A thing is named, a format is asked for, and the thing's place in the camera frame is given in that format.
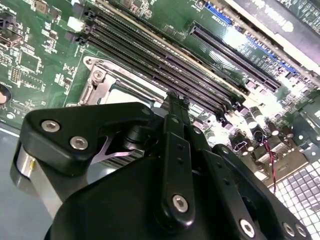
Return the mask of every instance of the red wire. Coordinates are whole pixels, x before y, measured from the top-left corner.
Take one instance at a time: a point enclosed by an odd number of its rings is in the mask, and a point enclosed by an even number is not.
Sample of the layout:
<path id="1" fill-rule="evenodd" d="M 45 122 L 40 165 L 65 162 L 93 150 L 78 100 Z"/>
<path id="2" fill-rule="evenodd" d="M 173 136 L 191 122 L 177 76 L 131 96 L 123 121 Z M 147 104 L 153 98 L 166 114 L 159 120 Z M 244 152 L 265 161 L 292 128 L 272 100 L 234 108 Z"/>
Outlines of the red wire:
<path id="1" fill-rule="evenodd" d="M 273 178 L 273 193 L 276 193 L 277 185 L 276 185 L 276 170 L 275 170 L 275 166 L 274 166 L 274 163 L 275 163 L 274 153 L 271 151 L 270 146 L 267 141 L 264 142 L 264 147 L 270 156 L 271 171 L 272 171 L 272 178 Z"/>

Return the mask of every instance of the perforated metal panel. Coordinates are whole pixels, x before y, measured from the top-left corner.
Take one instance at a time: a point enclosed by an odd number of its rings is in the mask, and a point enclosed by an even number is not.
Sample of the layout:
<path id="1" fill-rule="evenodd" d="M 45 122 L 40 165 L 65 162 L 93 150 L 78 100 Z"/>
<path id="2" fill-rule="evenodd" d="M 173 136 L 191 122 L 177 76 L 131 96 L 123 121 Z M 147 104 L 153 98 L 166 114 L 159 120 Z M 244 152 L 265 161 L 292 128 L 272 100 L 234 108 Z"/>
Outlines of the perforated metal panel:
<path id="1" fill-rule="evenodd" d="M 320 159 L 279 182 L 275 195 L 320 240 Z"/>

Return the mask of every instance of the silver screw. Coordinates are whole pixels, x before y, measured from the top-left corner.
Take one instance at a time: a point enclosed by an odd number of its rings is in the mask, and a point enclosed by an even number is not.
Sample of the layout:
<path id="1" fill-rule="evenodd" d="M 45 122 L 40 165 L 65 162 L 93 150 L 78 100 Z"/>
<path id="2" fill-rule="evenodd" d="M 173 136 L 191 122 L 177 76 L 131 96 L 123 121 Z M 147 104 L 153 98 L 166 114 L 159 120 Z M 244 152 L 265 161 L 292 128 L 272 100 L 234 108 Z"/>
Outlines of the silver screw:
<path id="1" fill-rule="evenodd" d="M 85 61 L 86 64 L 91 65 L 92 64 L 92 60 L 89 58 L 88 60 Z"/>
<path id="2" fill-rule="evenodd" d="M 225 146 L 223 146 L 223 147 L 221 148 L 221 150 L 222 150 L 222 152 L 224 152 L 225 154 L 228 154 L 228 153 L 229 153 L 228 149 L 227 149 Z"/>
<path id="3" fill-rule="evenodd" d="M 290 225 L 288 223 L 284 222 L 283 228 L 291 237 L 295 236 L 294 230 L 292 229 L 292 227 L 290 227 Z"/>
<path id="4" fill-rule="evenodd" d="M 245 234 L 247 234 L 250 238 L 255 237 L 255 230 L 252 225 L 245 219 L 240 220 L 240 226 Z"/>
<path id="5" fill-rule="evenodd" d="M 43 130 L 49 133 L 55 133 L 60 130 L 60 125 L 56 121 L 46 120 L 41 123 L 41 127 Z"/>
<path id="6" fill-rule="evenodd" d="M 101 71 L 95 71 L 95 72 L 93 73 L 93 76 L 94 76 L 95 79 L 101 80 L 102 77 L 103 77 L 103 74 L 102 74 Z"/>
<path id="7" fill-rule="evenodd" d="M 201 134 L 201 130 L 197 127 L 194 127 L 193 130 L 195 131 L 196 134 Z"/>
<path id="8" fill-rule="evenodd" d="M 147 115 L 150 115 L 150 114 L 151 114 L 150 111 L 149 111 L 148 109 L 146 109 L 146 108 L 142 109 L 142 112 L 143 112 L 144 114 L 147 114 Z"/>
<path id="9" fill-rule="evenodd" d="M 174 207 L 180 213 L 185 213 L 188 210 L 188 202 L 183 196 L 174 195 L 172 198 L 172 202 L 173 202 Z"/>
<path id="10" fill-rule="evenodd" d="M 70 145 L 76 150 L 86 150 L 88 148 L 88 141 L 82 136 L 74 136 L 70 140 Z"/>
<path id="11" fill-rule="evenodd" d="M 173 117 L 173 118 L 172 118 L 172 121 L 174 121 L 176 124 L 178 124 L 178 123 L 179 123 L 179 120 L 178 120 L 178 119 L 176 119 L 175 117 Z"/>
<path id="12" fill-rule="evenodd" d="M 302 228 L 302 226 L 300 226 L 299 224 L 295 225 L 296 229 L 298 230 L 298 233 L 300 233 L 303 237 L 307 236 L 306 231 Z"/>

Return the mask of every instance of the black mechanical arm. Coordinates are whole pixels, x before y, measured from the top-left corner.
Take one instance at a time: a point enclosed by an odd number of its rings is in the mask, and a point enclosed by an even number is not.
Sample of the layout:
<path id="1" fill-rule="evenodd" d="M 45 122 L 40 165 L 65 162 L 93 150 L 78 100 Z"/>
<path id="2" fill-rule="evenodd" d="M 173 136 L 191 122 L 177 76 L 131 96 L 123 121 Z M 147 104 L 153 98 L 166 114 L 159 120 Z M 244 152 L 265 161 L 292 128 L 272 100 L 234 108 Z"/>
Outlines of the black mechanical arm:
<path id="1" fill-rule="evenodd" d="M 170 93 L 155 111 L 121 103 L 27 114 L 11 178 L 53 217 L 45 239 L 310 240 L 231 150 L 209 147 L 188 107 Z M 137 149 L 144 157 L 88 185 L 90 164 Z"/>

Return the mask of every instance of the cylindrical metal part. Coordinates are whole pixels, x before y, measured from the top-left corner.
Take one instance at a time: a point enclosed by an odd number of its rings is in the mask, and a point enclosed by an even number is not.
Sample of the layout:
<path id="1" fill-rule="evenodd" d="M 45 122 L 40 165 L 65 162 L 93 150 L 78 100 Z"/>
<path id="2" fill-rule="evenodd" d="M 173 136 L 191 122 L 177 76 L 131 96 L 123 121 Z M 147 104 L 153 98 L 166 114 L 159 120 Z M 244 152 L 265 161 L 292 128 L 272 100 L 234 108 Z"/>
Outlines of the cylindrical metal part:
<path id="1" fill-rule="evenodd" d="M 208 140 L 209 143 L 213 144 L 216 141 L 216 135 L 213 131 L 209 131 L 206 134 L 206 139 Z"/>
<path id="2" fill-rule="evenodd" d="M 282 132 L 287 139 L 291 139 L 294 137 L 294 133 L 293 133 L 291 127 L 289 127 L 288 125 L 284 125 L 282 127 Z"/>
<path id="3" fill-rule="evenodd" d="M 265 117 L 263 116 L 263 114 L 261 113 L 261 111 L 259 110 L 259 108 L 255 108 L 252 111 L 252 116 L 255 118 L 255 120 L 259 123 L 259 122 L 264 122 Z"/>
<path id="4" fill-rule="evenodd" d="M 251 114 L 245 118 L 245 122 L 246 124 L 248 124 L 248 127 L 250 129 L 254 129 L 258 125 L 258 123 Z"/>
<path id="5" fill-rule="evenodd" d="M 273 122 L 268 123 L 268 128 L 269 128 L 272 136 L 277 136 L 279 134 L 279 131 Z"/>
<path id="6" fill-rule="evenodd" d="M 246 138 L 244 141 L 246 142 L 246 148 L 248 149 L 248 151 L 252 152 L 255 148 L 252 145 L 252 142 L 250 141 L 250 139 Z"/>
<path id="7" fill-rule="evenodd" d="M 241 155 L 242 155 L 242 156 L 247 156 L 248 153 L 249 153 L 247 146 L 246 146 L 246 145 L 243 146 L 243 147 L 240 149 L 240 152 L 241 152 Z"/>

